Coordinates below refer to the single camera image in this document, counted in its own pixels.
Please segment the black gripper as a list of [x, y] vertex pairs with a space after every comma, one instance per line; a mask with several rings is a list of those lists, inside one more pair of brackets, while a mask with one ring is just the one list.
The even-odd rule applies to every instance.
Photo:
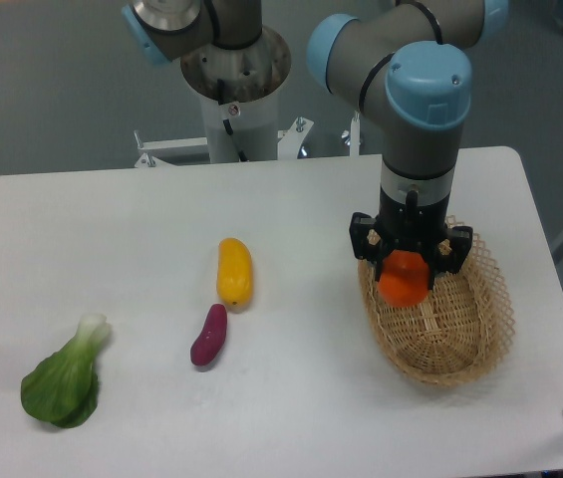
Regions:
[[368, 262], [374, 278], [380, 279], [385, 260], [393, 252], [418, 253], [429, 267], [431, 289], [438, 275], [458, 274], [471, 250], [473, 229], [447, 225], [448, 200], [446, 196], [422, 205], [422, 195], [411, 189], [401, 203], [381, 191], [376, 217], [362, 212], [352, 215], [350, 239], [355, 258]]

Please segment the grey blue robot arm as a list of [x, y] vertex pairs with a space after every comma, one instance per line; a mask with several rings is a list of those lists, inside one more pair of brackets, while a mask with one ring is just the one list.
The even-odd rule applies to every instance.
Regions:
[[[122, 14], [143, 53], [155, 64], [179, 61], [212, 105], [213, 161], [276, 156], [276, 116], [251, 111], [286, 82], [291, 56], [263, 24], [260, 2], [131, 1]], [[384, 135], [378, 214], [355, 213], [350, 224], [354, 255], [382, 286], [404, 277], [430, 290], [470, 251], [472, 230], [445, 222], [471, 105], [465, 50], [498, 32], [507, 15], [504, 1], [398, 1], [368, 22], [329, 16], [309, 38], [315, 81]]]

